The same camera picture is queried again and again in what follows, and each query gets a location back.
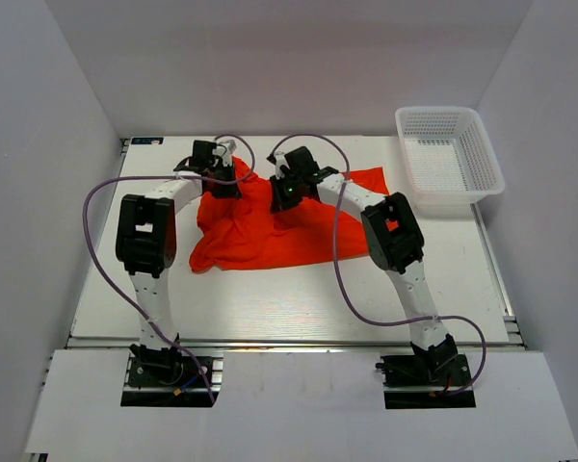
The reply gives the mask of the orange t shirt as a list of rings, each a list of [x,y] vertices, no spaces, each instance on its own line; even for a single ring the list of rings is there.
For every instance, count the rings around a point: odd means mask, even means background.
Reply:
[[[197,226],[202,237],[189,264],[195,273],[220,270],[271,270],[332,260],[334,208],[314,199],[273,213],[269,182],[253,174],[239,185],[242,196],[201,198]]]

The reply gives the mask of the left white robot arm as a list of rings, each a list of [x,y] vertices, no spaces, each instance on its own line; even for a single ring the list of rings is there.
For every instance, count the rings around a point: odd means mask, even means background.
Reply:
[[[179,334],[172,319],[169,269],[177,253],[176,215],[205,193],[239,198],[233,163],[236,143],[195,141],[173,177],[145,194],[127,194],[118,216],[116,255],[135,290],[140,315],[139,349],[174,347]]]

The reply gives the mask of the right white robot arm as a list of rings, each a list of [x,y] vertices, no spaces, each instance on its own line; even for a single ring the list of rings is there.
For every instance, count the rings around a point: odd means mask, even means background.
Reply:
[[[373,192],[356,184],[348,171],[319,167],[309,149],[273,152],[267,161],[275,166],[270,178],[272,212],[287,211],[306,199],[333,206],[332,264],[337,283],[350,311],[360,321],[378,327],[406,325],[417,375],[435,384],[447,376],[458,355],[456,343],[440,319],[424,270],[425,240],[407,198]],[[341,214],[361,222],[368,254],[393,284],[405,313],[401,321],[374,321],[362,316],[350,301],[339,268]]]

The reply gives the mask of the blue label sticker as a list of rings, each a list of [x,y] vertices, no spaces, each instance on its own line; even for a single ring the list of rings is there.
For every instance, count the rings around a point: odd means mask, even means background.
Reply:
[[[160,145],[164,142],[163,137],[133,137],[131,145]]]

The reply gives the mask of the white plastic mesh basket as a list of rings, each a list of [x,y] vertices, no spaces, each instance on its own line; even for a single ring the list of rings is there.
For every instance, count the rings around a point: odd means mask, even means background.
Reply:
[[[463,207],[498,195],[505,180],[479,114],[459,106],[413,106],[395,113],[414,203]]]

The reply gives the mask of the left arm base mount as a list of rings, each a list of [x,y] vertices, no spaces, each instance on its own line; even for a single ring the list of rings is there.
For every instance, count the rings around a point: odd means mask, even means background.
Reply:
[[[129,348],[120,405],[146,408],[210,408],[221,389],[222,360],[192,358],[175,348]]]

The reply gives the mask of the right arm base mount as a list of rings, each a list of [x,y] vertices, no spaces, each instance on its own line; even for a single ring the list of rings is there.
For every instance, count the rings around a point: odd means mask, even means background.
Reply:
[[[469,364],[460,354],[442,372],[431,375],[411,355],[386,355],[375,368],[383,375],[386,410],[469,409],[476,407]]]

